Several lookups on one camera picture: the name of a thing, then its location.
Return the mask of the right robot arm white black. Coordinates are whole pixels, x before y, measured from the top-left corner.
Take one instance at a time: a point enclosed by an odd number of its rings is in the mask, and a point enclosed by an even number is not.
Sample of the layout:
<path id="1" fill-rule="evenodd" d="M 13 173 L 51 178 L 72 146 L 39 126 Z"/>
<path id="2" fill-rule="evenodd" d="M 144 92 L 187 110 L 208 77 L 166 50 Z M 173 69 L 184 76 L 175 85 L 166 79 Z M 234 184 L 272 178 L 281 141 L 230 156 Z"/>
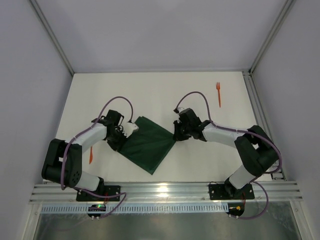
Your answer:
<path id="1" fill-rule="evenodd" d="M 258 125 L 237 130 L 215 125 L 210 120 L 201 121 L 191 108 L 176 108 L 174 112 L 178 115 L 178 119 L 173 122 L 175 141 L 182 142 L 193 138 L 237 150 L 241 166 L 222 185 L 223 192 L 230 199 L 239 197 L 245 187 L 280 160 L 279 150 Z"/>

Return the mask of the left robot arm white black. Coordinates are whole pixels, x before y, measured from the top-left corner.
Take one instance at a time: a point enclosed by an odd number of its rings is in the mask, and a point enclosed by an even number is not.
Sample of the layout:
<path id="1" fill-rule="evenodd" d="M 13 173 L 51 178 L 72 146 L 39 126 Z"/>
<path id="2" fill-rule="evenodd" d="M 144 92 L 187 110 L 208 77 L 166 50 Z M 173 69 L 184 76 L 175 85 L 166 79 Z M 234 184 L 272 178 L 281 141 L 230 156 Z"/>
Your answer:
<path id="1" fill-rule="evenodd" d="M 109 110 L 106 116 L 95 118 L 92 121 L 95 125 L 75 139 L 53 139 L 42 167 L 42 178 L 64 187 L 102 195 L 104 180 L 83 171 L 83 154 L 99 141 L 106 141 L 112 150 L 120 151 L 128 139 L 122 126 L 123 119 L 119 112 Z"/>

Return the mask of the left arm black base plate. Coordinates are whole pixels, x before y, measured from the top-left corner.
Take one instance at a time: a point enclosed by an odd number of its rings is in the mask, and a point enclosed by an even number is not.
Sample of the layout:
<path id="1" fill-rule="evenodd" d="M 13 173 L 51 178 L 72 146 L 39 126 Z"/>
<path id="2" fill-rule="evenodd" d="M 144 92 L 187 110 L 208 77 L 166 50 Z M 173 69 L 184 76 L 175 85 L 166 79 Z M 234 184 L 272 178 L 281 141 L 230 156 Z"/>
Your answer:
<path id="1" fill-rule="evenodd" d="M 120 185 L 105 185 L 103 189 L 97 190 L 93 192 L 96 195 L 109 197 L 118 195 L 121 193 Z M 120 196 L 112 197 L 112 198 L 100 198 L 94 195 L 91 195 L 85 191 L 78 191 L 76 196 L 77 202 L 119 202 Z"/>

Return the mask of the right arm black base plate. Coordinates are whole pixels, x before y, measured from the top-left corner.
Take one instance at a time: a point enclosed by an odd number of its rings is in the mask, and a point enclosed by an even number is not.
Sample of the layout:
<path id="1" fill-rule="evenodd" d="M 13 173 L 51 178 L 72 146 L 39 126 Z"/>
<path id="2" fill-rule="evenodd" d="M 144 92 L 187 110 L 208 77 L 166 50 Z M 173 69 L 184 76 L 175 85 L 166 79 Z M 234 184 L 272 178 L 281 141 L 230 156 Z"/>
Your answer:
<path id="1" fill-rule="evenodd" d="M 210 200 L 254 200 L 255 194 L 253 186 L 246 184 L 241 189 L 236 189 L 231 184 L 209 183 L 208 193 Z"/>

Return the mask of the green cloth napkin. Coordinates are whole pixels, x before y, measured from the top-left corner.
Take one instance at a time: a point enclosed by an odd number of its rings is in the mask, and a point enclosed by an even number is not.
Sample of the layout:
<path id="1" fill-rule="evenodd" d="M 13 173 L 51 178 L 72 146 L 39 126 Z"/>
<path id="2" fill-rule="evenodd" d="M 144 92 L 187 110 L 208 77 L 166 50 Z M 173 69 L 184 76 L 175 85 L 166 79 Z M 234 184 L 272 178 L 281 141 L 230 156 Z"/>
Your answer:
<path id="1" fill-rule="evenodd" d="M 138 117 L 135 124 L 138 130 L 132 133 L 119 153 L 153 175 L 175 145 L 174 135 L 144 116 Z"/>

